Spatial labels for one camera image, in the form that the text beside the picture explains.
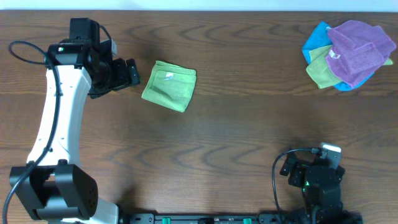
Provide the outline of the light green microfiber cloth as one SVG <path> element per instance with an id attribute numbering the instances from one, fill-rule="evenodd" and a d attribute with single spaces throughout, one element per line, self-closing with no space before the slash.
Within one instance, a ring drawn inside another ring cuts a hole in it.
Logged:
<path id="1" fill-rule="evenodd" d="M 192 99 L 197 71 L 157 60 L 142 99 L 183 113 Z"/>

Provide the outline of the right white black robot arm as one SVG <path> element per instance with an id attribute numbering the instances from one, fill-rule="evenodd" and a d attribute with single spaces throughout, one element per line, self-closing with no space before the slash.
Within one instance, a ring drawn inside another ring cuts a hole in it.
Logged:
<path id="1" fill-rule="evenodd" d="M 339 152 L 320 149 L 293 149 L 280 155 L 287 156 L 280 175 L 287 176 L 288 184 L 302 191 L 305 206 L 283 214 L 276 203 L 281 223 L 346 223 L 360 224 L 363 218 L 343 208 L 341 186 L 345 169 L 340 166 Z"/>

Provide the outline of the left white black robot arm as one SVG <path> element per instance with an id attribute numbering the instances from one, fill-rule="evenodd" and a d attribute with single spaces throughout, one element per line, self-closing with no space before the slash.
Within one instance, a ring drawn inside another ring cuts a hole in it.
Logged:
<path id="1" fill-rule="evenodd" d="M 133 59 L 117 58 L 104 26 L 73 18 L 67 39 L 43 52 L 47 94 L 35 144 L 24 166 L 13 167 L 10 195 L 33 220 L 117 223 L 119 208 L 100 199 L 96 181 L 80 167 L 79 139 L 87 98 L 140 84 Z"/>

